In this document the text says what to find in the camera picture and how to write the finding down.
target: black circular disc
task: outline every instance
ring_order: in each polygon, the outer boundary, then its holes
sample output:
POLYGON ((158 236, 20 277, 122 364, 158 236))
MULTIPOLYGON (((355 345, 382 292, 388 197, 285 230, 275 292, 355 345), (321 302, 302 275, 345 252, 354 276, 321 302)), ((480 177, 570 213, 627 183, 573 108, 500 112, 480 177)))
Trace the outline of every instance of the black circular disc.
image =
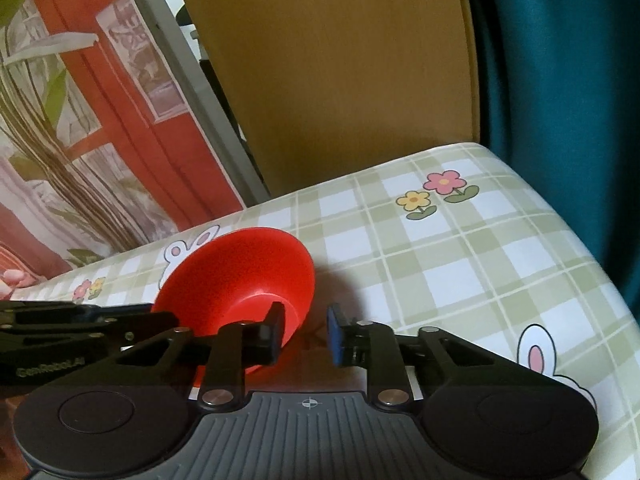
POLYGON ((44 386, 14 418, 30 465, 70 478, 143 470, 174 449, 189 425, 185 400, 165 385, 44 386))
POLYGON ((422 425, 448 460, 482 475, 555 478, 582 466, 598 419, 580 393, 541 386, 446 386, 422 410, 422 425))

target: curtain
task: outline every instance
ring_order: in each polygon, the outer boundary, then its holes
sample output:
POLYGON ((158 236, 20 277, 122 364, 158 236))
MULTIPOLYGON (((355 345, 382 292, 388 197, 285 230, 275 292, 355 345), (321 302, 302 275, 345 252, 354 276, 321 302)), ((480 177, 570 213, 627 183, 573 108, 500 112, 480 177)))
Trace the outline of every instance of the curtain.
POLYGON ((640 318, 640 0, 470 0, 481 135, 640 318))

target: gray metal frame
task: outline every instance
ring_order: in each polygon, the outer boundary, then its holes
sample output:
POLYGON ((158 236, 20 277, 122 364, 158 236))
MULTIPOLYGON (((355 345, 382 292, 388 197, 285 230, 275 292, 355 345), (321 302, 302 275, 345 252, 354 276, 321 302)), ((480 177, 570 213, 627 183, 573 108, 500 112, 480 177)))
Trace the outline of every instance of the gray metal frame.
POLYGON ((207 141, 215 150, 245 204, 252 206, 266 202, 270 199, 269 193, 226 118, 165 0, 135 2, 182 88, 207 141))

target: pink inner ear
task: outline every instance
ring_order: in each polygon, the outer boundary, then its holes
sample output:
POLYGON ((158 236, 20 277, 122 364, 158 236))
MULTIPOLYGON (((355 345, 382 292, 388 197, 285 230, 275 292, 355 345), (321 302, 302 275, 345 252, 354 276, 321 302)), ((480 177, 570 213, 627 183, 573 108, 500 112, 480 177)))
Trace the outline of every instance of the pink inner ear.
POLYGON ((198 238, 196 240, 196 245, 202 245, 204 242, 209 240, 209 236, 211 236, 211 233, 203 233, 203 234, 201 234, 200 238, 198 238))
POLYGON ((545 369, 545 357, 539 346, 532 346, 529 350, 529 368, 539 374, 545 369))

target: gray ribbed plate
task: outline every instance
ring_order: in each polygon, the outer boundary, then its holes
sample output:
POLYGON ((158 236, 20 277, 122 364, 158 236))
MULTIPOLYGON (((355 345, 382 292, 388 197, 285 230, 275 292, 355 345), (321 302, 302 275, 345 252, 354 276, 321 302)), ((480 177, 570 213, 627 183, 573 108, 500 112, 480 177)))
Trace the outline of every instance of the gray ribbed plate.
POLYGON ((204 416, 175 455, 129 478, 443 479, 433 458, 410 416, 379 412, 360 393, 256 393, 237 412, 204 416))

